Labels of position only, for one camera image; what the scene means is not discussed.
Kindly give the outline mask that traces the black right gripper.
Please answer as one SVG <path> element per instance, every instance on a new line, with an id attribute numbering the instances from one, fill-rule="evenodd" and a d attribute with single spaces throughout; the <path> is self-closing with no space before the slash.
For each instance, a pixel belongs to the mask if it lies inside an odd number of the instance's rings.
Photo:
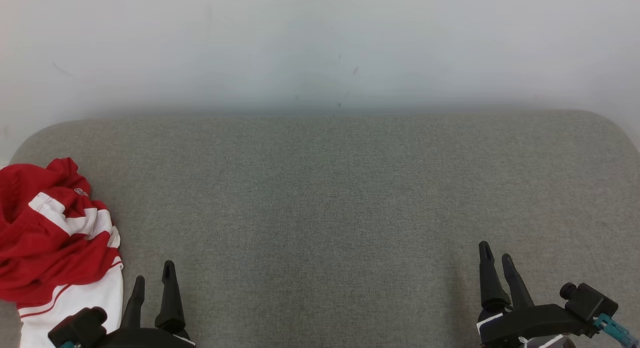
<path id="1" fill-rule="evenodd" d="M 511 304 L 500 283 L 495 257 L 487 241 L 478 244 L 479 286 L 482 309 L 502 311 Z M 557 335 L 595 335 L 595 326 L 557 304 L 535 305 L 509 254 L 502 255 L 502 268 L 509 285 L 514 310 L 496 314 L 478 323 L 478 334 L 484 347 L 518 347 L 521 338 Z"/>

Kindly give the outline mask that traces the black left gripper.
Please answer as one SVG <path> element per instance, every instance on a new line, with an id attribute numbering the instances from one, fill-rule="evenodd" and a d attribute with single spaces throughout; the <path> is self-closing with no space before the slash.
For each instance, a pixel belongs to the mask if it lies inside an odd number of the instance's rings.
<path id="1" fill-rule="evenodd" d="M 173 261 L 164 262 L 161 281 L 163 293 L 160 311 L 155 318 L 157 328 L 140 328 L 146 280 L 138 275 L 126 303 L 121 329 L 107 334 L 97 343 L 97 347 L 195 347 L 195 342 L 187 339 L 189 334 L 186 332 L 185 313 Z"/>

